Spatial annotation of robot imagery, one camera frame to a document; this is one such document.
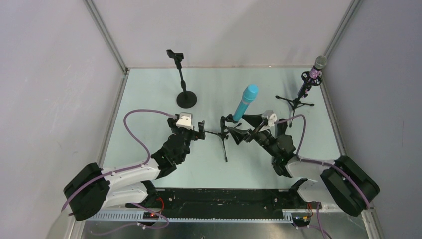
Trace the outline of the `small tripod clip stand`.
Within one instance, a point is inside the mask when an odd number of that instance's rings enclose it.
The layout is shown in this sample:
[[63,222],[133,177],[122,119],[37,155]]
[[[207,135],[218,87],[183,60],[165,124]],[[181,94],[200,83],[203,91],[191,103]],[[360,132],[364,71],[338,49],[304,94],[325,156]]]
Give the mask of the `small tripod clip stand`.
[[221,139],[222,145],[223,145],[223,152],[224,152],[224,160],[225,162],[228,162],[228,157],[226,153],[226,147],[225,147],[225,141],[229,139],[229,131],[228,127],[226,126],[226,123],[234,123],[237,124],[234,128],[237,128],[242,125],[242,123],[239,123],[239,120],[236,121],[232,114],[229,114],[227,116],[221,116],[220,117],[220,132],[212,132],[205,130],[205,133],[209,133],[212,135],[216,135]]

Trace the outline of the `black microphone orange end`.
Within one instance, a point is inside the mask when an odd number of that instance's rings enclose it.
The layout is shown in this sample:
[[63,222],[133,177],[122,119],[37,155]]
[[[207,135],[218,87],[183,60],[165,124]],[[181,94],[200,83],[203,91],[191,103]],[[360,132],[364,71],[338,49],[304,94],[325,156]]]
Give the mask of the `black microphone orange end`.
[[279,119],[277,121],[277,125],[275,126],[275,137],[279,137],[281,135],[285,135],[286,130],[288,128],[288,123],[285,122],[286,119]]

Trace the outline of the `blue microphone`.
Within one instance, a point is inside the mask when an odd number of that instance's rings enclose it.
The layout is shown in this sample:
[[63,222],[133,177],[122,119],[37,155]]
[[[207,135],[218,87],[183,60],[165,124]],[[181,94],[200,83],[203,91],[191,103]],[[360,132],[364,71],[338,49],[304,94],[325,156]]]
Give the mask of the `blue microphone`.
[[242,116],[245,114],[247,108],[249,107],[250,103],[255,100],[258,92],[259,88],[256,84],[250,84],[245,88],[242,94],[242,98],[233,114],[234,122],[240,121]]

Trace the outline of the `tripod shock mount stand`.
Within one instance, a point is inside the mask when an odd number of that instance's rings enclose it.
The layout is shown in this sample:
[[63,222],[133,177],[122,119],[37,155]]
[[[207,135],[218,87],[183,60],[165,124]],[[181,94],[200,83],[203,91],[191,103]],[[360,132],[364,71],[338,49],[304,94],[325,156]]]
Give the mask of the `tripod shock mount stand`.
[[284,97],[280,97],[278,95],[275,96],[275,98],[277,99],[285,100],[288,102],[288,104],[290,105],[292,109],[292,116],[294,116],[296,109],[299,107],[302,107],[302,106],[313,107],[314,106],[314,103],[301,102],[301,98],[305,98],[308,96],[308,91],[311,89],[312,86],[320,86],[322,84],[323,82],[322,71],[315,70],[315,69],[311,69],[310,71],[304,71],[301,74],[301,79],[303,83],[297,93],[296,98],[291,100]]

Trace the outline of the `purple glitter microphone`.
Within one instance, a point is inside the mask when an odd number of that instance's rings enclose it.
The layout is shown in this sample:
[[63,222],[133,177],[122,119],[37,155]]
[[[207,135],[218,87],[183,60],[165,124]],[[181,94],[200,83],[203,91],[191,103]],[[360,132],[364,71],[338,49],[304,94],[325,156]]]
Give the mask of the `purple glitter microphone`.
[[303,81],[299,91],[298,97],[304,98],[308,95],[308,91],[312,86],[321,85],[322,79],[322,69],[327,65],[327,57],[324,55],[318,56],[315,59],[314,65],[309,71],[304,71],[301,74],[301,79]]

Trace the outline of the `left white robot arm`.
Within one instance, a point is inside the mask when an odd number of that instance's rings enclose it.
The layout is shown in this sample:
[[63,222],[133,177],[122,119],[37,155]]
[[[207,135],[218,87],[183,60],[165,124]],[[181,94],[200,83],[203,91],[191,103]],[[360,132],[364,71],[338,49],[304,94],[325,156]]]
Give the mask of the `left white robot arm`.
[[145,164],[124,168],[87,164],[63,189],[67,199],[64,207],[70,207],[76,221],[83,221],[107,207],[144,201],[155,191],[152,180],[175,171],[190,153],[191,141],[205,139],[205,122],[198,123],[197,131],[187,125],[189,122],[187,114],[168,118],[172,134]]

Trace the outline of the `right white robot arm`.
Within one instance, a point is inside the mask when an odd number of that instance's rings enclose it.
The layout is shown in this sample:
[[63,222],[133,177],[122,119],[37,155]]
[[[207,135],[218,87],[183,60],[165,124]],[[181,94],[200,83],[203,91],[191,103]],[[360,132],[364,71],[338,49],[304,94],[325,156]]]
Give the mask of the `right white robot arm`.
[[380,193],[378,184],[349,156],[335,160],[317,160],[299,155],[303,139],[294,146],[286,134],[287,119],[278,119],[272,111],[261,115],[243,115],[250,129],[225,126],[236,142],[256,142],[271,156],[271,165],[279,176],[304,179],[296,189],[305,202],[334,204],[351,216],[370,208]]

